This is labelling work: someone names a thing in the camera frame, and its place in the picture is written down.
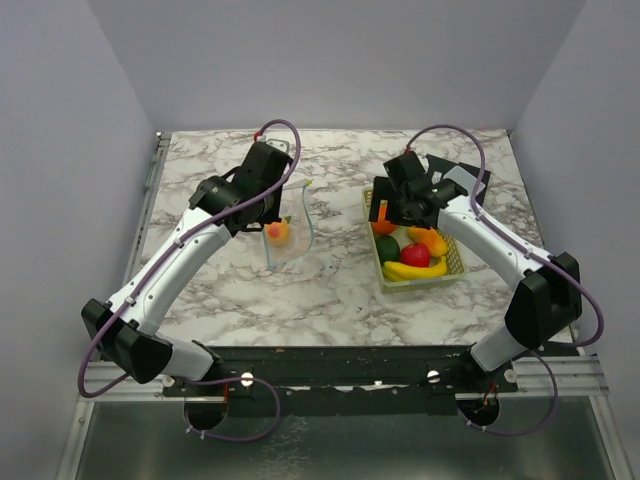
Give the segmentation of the orange toy orange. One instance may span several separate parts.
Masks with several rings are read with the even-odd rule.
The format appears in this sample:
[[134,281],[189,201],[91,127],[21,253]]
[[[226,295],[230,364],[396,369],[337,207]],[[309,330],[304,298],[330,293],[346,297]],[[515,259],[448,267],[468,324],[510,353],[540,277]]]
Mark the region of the orange toy orange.
[[397,226],[391,223],[387,218],[387,201],[382,201],[379,210],[377,220],[371,223],[372,231],[379,236],[391,235],[397,229]]

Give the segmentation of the clear zip top bag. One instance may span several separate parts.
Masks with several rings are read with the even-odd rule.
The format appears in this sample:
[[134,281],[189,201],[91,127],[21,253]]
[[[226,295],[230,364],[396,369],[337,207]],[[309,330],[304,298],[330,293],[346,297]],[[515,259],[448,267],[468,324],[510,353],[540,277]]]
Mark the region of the clear zip top bag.
[[300,180],[284,186],[279,218],[281,220],[283,217],[290,217],[291,238],[283,247],[272,247],[267,244],[263,229],[262,238],[268,270],[275,270],[302,257],[312,247],[315,232],[308,199],[311,185],[311,180]]

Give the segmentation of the green perforated plastic basket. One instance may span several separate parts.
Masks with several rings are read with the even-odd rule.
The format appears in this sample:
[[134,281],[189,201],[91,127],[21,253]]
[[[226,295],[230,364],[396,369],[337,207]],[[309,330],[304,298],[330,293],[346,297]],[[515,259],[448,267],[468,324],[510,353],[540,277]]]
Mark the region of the green perforated plastic basket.
[[[380,264],[377,250],[376,250],[376,245],[375,245],[375,240],[377,237],[379,237],[379,235],[376,235],[372,231],[371,223],[372,222],[369,222],[369,221],[366,222],[366,229],[367,229],[367,234],[368,234],[372,251],[373,251],[373,261],[375,265],[376,275],[378,278],[380,289],[383,293],[388,294],[388,293],[395,293],[395,292],[402,292],[402,291],[425,289],[425,288],[430,288],[430,287],[440,286],[440,285],[447,285],[462,278],[465,275],[466,273],[465,265],[463,263],[462,256],[460,255],[456,240],[452,236],[443,234],[438,230],[442,235],[442,237],[444,238],[444,240],[446,241],[446,243],[448,244],[448,248],[449,248],[448,254],[445,256],[447,258],[447,267],[448,267],[446,275],[438,278],[414,280],[414,281],[390,280],[384,275],[382,271],[382,266],[384,264],[383,265]],[[393,236],[397,240],[401,250],[405,246],[413,244],[414,242],[409,238],[407,234],[407,229],[409,227],[399,226],[399,225],[396,225],[396,226],[397,226],[397,229],[390,236]],[[437,259],[438,258],[431,256],[430,266],[433,266],[436,263]]]

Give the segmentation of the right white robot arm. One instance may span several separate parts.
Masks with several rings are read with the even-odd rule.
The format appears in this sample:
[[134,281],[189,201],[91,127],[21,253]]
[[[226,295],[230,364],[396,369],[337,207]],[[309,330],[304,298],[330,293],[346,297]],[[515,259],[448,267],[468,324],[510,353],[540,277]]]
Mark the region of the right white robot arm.
[[491,267],[513,297],[502,323],[476,342],[459,367],[461,383],[481,391],[496,369],[538,348],[582,314],[579,264],[568,253],[551,255],[497,222],[477,202],[484,174],[456,166],[433,181],[418,155],[407,151],[384,164],[373,182],[369,218],[386,205],[398,226],[434,227],[454,237]]

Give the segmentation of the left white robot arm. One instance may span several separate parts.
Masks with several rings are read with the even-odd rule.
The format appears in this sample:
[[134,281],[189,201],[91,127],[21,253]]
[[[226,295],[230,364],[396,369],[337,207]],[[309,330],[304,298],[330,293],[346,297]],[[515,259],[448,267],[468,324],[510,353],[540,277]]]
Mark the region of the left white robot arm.
[[206,395],[220,385],[214,353],[196,342],[165,339],[158,330],[169,307],[197,271],[241,231],[278,218],[285,174],[294,166],[282,150],[254,143],[243,162],[201,181],[178,224],[144,267],[108,300],[81,310],[98,350],[140,384],[160,374],[186,378]]

